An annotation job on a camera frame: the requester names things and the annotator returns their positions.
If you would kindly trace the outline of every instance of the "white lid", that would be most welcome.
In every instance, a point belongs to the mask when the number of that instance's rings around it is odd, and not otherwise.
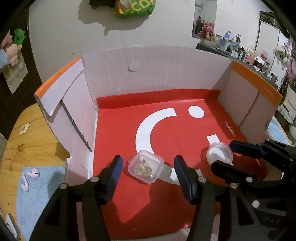
[[[226,144],[222,142],[212,143],[207,151],[207,162],[210,165],[217,160],[232,165],[232,151]]]

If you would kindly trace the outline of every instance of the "white wall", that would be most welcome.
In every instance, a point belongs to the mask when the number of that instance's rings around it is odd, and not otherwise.
[[[216,19],[217,1],[202,0],[201,2],[203,3],[203,8],[200,8],[201,20],[205,20],[205,22],[214,23]],[[198,19],[198,16],[198,7],[195,7],[194,21]]]
[[[224,36],[230,31],[234,39],[239,33],[242,47],[255,47],[260,11],[271,10],[260,0],[218,0],[214,32]]]
[[[80,55],[87,43],[166,44],[195,48],[195,0],[158,0],[151,16],[118,19],[110,7],[92,9],[89,0],[36,0],[29,31],[37,70],[44,82]]]

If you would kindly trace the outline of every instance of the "pink earbud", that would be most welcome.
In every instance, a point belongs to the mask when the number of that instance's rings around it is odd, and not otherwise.
[[[29,184],[28,184],[28,181],[27,181],[26,176],[24,174],[22,175],[22,177],[24,179],[25,184],[22,183],[21,187],[25,192],[27,192],[27,191],[29,191]]]
[[[27,171],[27,175],[29,175],[30,177],[37,179],[40,175],[39,171],[36,168],[32,169],[32,172]]]

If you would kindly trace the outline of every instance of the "blue mat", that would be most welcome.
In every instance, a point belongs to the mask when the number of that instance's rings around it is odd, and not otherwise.
[[[22,169],[17,186],[17,225],[25,241],[29,241],[35,224],[53,193],[61,183],[65,182],[65,166],[35,167],[40,173],[36,180],[27,175],[27,171],[31,172],[33,168]],[[29,183],[28,192],[24,192],[21,188],[21,183],[24,183],[23,174]]]
[[[274,141],[289,145],[285,134],[282,132],[280,125],[274,116],[268,125],[267,133]]]

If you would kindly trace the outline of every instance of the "white logo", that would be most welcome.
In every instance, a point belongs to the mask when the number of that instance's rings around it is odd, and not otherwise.
[[[232,136],[236,137],[236,134],[234,133],[234,131],[231,129],[230,125],[227,122],[224,122],[226,127],[228,128],[228,130],[230,131],[230,133],[232,134]]]

